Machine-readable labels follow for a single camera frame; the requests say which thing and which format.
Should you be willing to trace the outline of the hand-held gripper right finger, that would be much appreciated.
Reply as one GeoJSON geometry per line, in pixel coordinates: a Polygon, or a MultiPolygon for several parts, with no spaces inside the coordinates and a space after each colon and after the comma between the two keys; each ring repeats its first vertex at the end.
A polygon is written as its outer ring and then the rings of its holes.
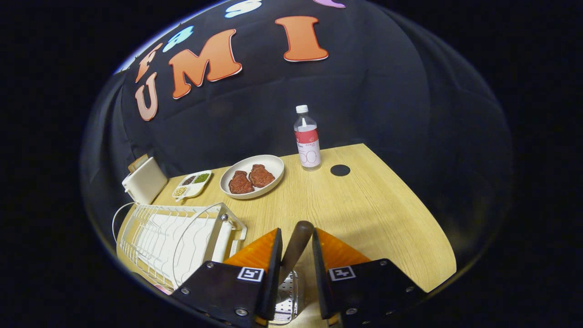
{"type": "Polygon", "coordinates": [[[391,260],[371,260],[322,229],[312,235],[319,311],[329,328],[380,328],[428,294],[391,260]]]}

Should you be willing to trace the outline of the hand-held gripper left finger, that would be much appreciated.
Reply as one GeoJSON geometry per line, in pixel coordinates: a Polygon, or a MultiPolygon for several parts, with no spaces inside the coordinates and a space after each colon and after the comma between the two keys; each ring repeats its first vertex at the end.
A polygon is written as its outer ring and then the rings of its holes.
{"type": "Polygon", "coordinates": [[[275,317],[281,252],[276,228],[223,263],[205,261],[171,299],[220,327],[266,328],[275,317]]]}

